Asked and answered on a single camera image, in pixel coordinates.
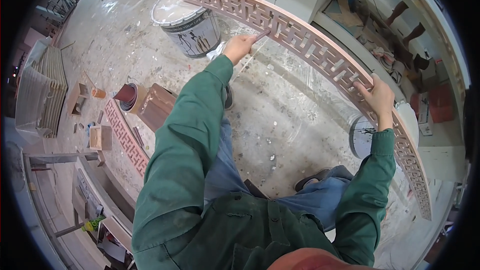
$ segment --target blue jeans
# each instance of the blue jeans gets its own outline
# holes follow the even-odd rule
[[[215,199],[230,192],[251,195],[243,183],[232,156],[232,129],[230,121],[223,118],[218,153],[205,177],[204,211]],[[333,167],[321,182],[309,183],[293,196],[275,199],[293,212],[305,211],[315,215],[325,232],[335,228],[336,209],[353,175],[343,165]]]

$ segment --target shirt cuff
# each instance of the shirt cuff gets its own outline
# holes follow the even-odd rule
[[[204,71],[215,75],[226,86],[233,75],[233,63],[228,57],[221,54],[210,62]]]
[[[374,133],[371,136],[370,154],[393,155],[394,141],[395,135],[391,128]]]

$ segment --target green bottle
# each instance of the green bottle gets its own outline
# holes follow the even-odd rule
[[[82,231],[89,231],[89,232],[96,232],[99,230],[99,223],[100,221],[102,221],[103,219],[105,219],[106,217],[104,215],[100,215],[98,218],[96,219],[93,219],[93,220],[90,220],[88,221],[87,223],[85,223],[85,225],[83,225],[81,227],[81,230]]]

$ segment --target lattice panel on floor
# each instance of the lattice panel on floor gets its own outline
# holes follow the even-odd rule
[[[130,162],[138,173],[140,173],[141,177],[144,177],[149,158],[138,144],[125,119],[123,119],[122,112],[115,102],[115,99],[108,100],[104,111],[115,136]]]
[[[363,97],[353,87],[359,81],[370,90],[372,78],[339,45],[305,21],[265,0],[184,0],[212,9],[259,31],[269,29],[267,35],[331,81],[340,92],[376,127],[376,116]],[[417,149],[412,138],[393,108],[395,158],[402,167],[417,197],[422,217],[431,220],[430,191]]]

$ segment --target bucket label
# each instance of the bucket label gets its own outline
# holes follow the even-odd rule
[[[206,10],[188,23],[162,29],[188,57],[205,57],[220,43],[219,25],[211,10]]]

